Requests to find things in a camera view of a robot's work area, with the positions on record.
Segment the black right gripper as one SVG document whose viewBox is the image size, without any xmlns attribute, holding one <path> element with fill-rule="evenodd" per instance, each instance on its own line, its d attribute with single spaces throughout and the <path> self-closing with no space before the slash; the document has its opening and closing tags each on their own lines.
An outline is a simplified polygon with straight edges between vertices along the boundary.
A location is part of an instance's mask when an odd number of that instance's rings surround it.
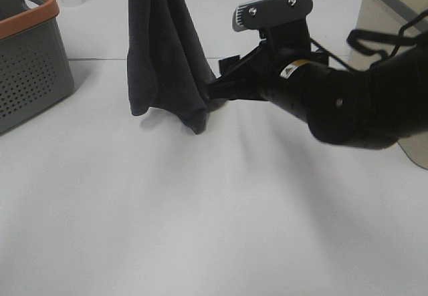
<svg viewBox="0 0 428 296">
<path fill-rule="evenodd" d="M 219 60 L 221 76 L 207 85 L 210 100 L 269 101 L 290 111 L 300 108 L 305 75 L 326 67 L 326 51 L 312 51 L 305 20 L 296 20 L 258 29 L 258 46 L 241 58 L 234 55 Z"/>
</svg>

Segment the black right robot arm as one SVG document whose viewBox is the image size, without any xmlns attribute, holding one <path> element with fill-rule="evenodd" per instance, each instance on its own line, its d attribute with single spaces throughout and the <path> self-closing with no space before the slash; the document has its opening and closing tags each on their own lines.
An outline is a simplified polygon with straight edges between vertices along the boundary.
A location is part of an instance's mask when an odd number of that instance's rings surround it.
<svg viewBox="0 0 428 296">
<path fill-rule="evenodd" d="M 427 130 L 427 34 L 405 36 L 355 29 L 350 46 L 379 55 L 368 69 L 328 65 L 330 52 L 310 50 L 314 40 L 301 19 L 261 28 L 261 42 L 245 57 L 221 62 L 207 87 L 211 99 L 270 102 L 308 125 L 320 142 L 355 148 L 388 148 Z M 392 45 L 375 51 L 366 41 Z"/>
</svg>

